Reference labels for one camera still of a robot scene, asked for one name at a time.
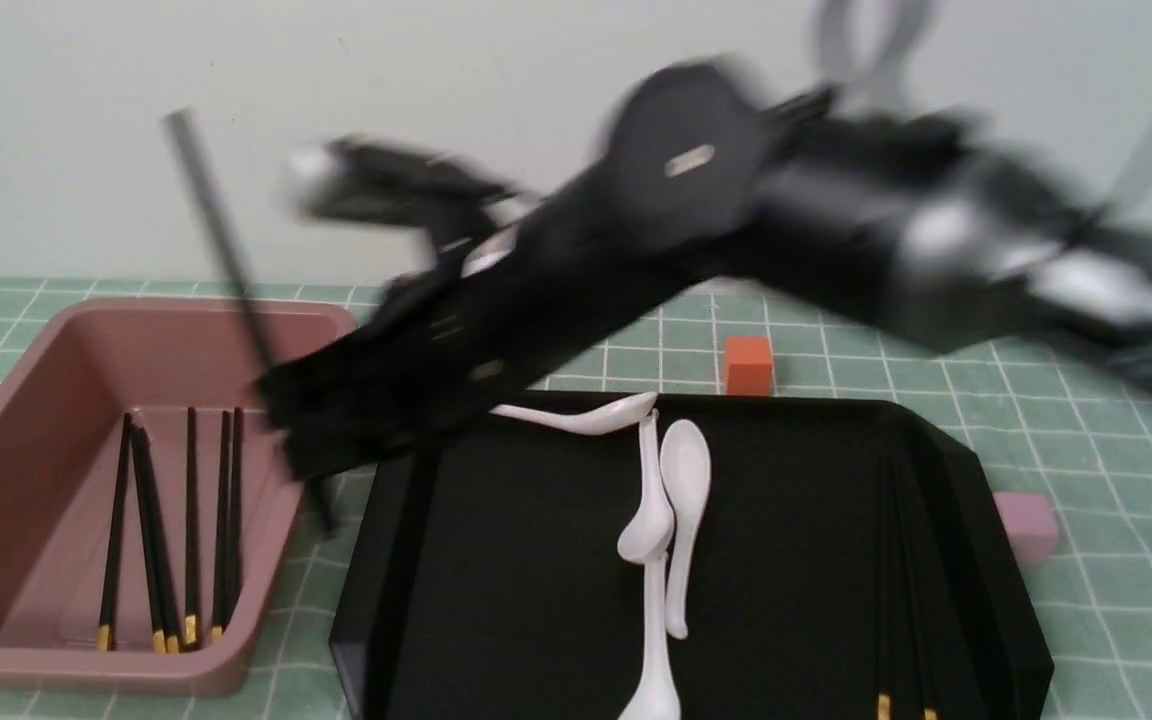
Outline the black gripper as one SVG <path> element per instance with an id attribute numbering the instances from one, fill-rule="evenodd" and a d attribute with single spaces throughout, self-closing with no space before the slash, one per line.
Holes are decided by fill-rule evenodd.
<path id="1" fill-rule="evenodd" d="M 456 435 L 641 314 L 718 274 L 753 229 L 778 142 L 835 88 L 764 105 L 723 61 L 650 74 L 585 170 L 513 223 L 429 209 L 433 268 L 393 279 L 361 328 L 276 364 L 273 429 L 329 477 Z"/>

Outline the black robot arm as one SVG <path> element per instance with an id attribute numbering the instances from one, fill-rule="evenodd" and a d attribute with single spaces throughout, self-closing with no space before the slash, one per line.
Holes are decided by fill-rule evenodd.
<path id="1" fill-rule="evenodd" d="M 727 275 L 931 354 L 1020 338 L 1152 396 L 1152 229 L 1073 200 L 956 118 L 759 108 L 717 61 L 613 111 L 593 161 L 500 228 L 506 184 L 358 135 L 294 152 L 291 202 L 429 233 L 435 266 L 356 331 L 265 370 L 300 477 L 454 435 L 680 293 Z"/>

